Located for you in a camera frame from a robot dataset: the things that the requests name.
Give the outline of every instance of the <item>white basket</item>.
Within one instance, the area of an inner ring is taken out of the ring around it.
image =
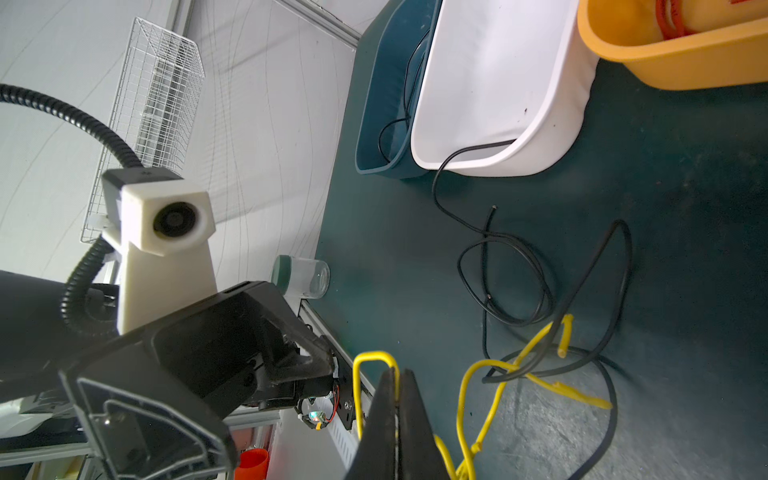
[[[437,170],[517,177],[558,161],[576,139],[598,57],[576,28],[578,0],[443,0],[411,150]]]
[[[134,149],[145,167],[166,167],[180,174],[204,79],[195,42],[136,18],[109,128]],[[82,242],[93,242],[107,226],[101,174],[110,168],[121,166],[104,148],[88,201]]]

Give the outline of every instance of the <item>yellow cable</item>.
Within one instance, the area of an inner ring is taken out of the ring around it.
[[[395,369],[395,402],[397,402],[400,397],[400,368],[397,366],[394,357],[387,352],[365,352],[360,353],[355,357],[355,361],[352,364],[352,394],[355,402],[358,439],[362,439],[362,402],[360,400],[362,389],[360,388],[360,366],[365,362],[371,362],[373,360],[380,360],[389,365],[389,368]]]
[[[448,447],[445,446],[442,439],[437,435],[435,435],[435,445],[437,445],[437,449],[440,451],[440,455],[442,455],[442,461],[445,462],[445,469],[448,470],[448,476],[451,477],[451,480],[457,480],[456,470],[453,468],[453,460],[451,460],[451,453],[448,451]]]
[[[571,333],[573,330],[573,320],[574,317],[571,314],[568,314],[563,317],[563,335],[560,340],[560,344],[558,346],[558,355],[561,358],[564,358],[564,354],[568,351],[568,345],[571,341]],[[498,387],[496,388],[496,394],[494,395],[493,403],[491,404],[491,408],[488,411],[487,416],[485,417],[485,422],[483,423],[482,428],[480,429],[480,433],[478,434],[477,439],[475,440],[475,443],[470,447],[467,444],[467,439],[464,434],[464,410],[466,405],[466,398],[467,398],[467,388],[469,386],[469,380],[472,378],[472,376],[481,368],[488,367],[488,366],[494,366],[501,369],[507,370],[507,372],[514,372],[515,370],[520,369],[520,364],[523,361],[523,359],[536,347],[536,345],[541,342],[542,339],[549,333],[550,328],[552,327],[552,324],[549,323],[547,326],[539,330],[539,332],[531,339],[530,342],[528,342],[528,345],[525,346],[523,350],[521,350],[520,354],[515,358],[515,361],[512,363],[506,363],[502,362],[500,360],[493,360],[493,359],[487,359],[487,360],[480,360],[479,362],[473,363],[467,372],[464,374],[464,377],[462,378],[462,384],[458,391],[458,409],[456,412],[456,433],[458,435],[458,443],[462,447],[462,454],[464,456],[464,461],[459,464],[458,468],[456,470],[453,469],[453,461],[451,460],[450,453],[448,452],[448,449],[445,447],[445,443],[437,436],[435,435],[435,444],[437,445],[438,450],[440,451],[440,454],[442,455],[443,461],[445,462],[445,467],[449,472],[449,475],[451,477],[451,480],[477,480],[477,473],[475,471],[475,463],[474,459],[475,456],[482,451],[482,444],[485,441],[485,437],[488,434],[488,431],[491,428],[491,424],[493,423],[494,417],[496,417],[496,412],[498,411],[498,406],[502,402],[502,396],[504,395],[504,390],[507,386],[507,382],[502,382],[498,384]],[[385,362],[387,365],[389,365],[390,368],[395,369],[395,401],[399,399],[399,393],[400,393],[400,370],[397,366],[397,362],[395,359],[389,355],[386,352],[367,352],[367,353],[361,353],[359,354],[353,363],[353,395],[354,395],[354,401],[355,401],[355,414],[357,416],[357,434],[359,438],[362,438],[362,403],[360,402],[361,397],[361,387],[360,387],[360,365],[364,362],[369,362],[372,360],[380,360],[382,362]],[[547,383],[544,380],[538,378],[537,376],[528,373],[525,375],[525,378],[531,380],[536,385],[547,389],[551,392],[557,393],[558,395],[562,395],[564,397],[567,397],[569,399],[576,400],[577,402],[583,402],[588,405],[596,406],[601,409],[611,409],[613,408],[612,404],[606,400],[600,399],[598,397],[591,397],[587,396],[578,390],[576,390],[573,387],[567,386],[560,382],[555,383]]]
[[[571,332],[573,331],[574,316],[570,313],[563,317],[563,336],[558,346],[558,356],[562,359],[568,354],[568,346],[571,344]]]

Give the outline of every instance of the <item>wire cage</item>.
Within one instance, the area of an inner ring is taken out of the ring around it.
[[[134,20],[109,126],[130,145],[145,167],[184,166],[197,102],[203,87],[203,62],[195,42],[142,18]],[[120,168],[101,151],[80,240],[92,243],[108,224],[101,174]]]

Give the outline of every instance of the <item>red wire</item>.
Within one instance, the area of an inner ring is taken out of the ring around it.
[[[333,413],[331,414],[331,418],[328,419],[328,423],[331,423],[331,420],[333,420],[333,417],[336,416],[336,410],[339,409],[339,386],[336,386],[336,391],[333,393]]]
[[[672,25],[667,20],[667,2],[670,3],[670,17]],[[680,38],[686,35],[697,33],[695,30],[686,28],[683,22],[683,0],[656,0],[656,23],[664,37],[664,40]]]

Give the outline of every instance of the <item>metal frame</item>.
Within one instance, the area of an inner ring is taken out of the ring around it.
[[[187,36],[193,7],[194,0],[172,0],[165,28],[173,33]]]
[[[275,0],[309,23],[357,49],[360,33],[312,0]]]
[[[86,455],[77,480],[98,480],[99,475],[103,473],[104,469],[101,467],[101,463],[95,457]]]
[[[274,425],[280,421],[280,411],[259,412],[258,409],[242,407],[224,419],[224,424],[232,430],[248,429]],[[0,453],[0,467],[21,465],[24,463],[45,462],[57,458],[91,455],[93,449],[88,443],[65,443],[33,449],[18,449]]]
[[[304,323],[312,327],[312,331],[316,335],[325,335],[326,338],[333,344],[336,351],[341,354],[342,357],[350,364],[353,364],[353,358],[351,355],[341,346],[339,341],[330,332],[328,326],[320,318],[320,315],[312,308],[309,302],[302,300],[299,305],[299,319]],[[364,373],[360,373],[360,380],[362,383],[362,410],[365,415],[371,408],[371,401],[373,399],[376,389]],[[329,434],[333,440],[333,444],[336,446],[336,451],[339,453],[344,466],[349,469],[352,464],[355,454],[357,453],[357,447],[359,441],[353,428],[351,431],[344,429],[341,421],[335,419],[328,427]]]

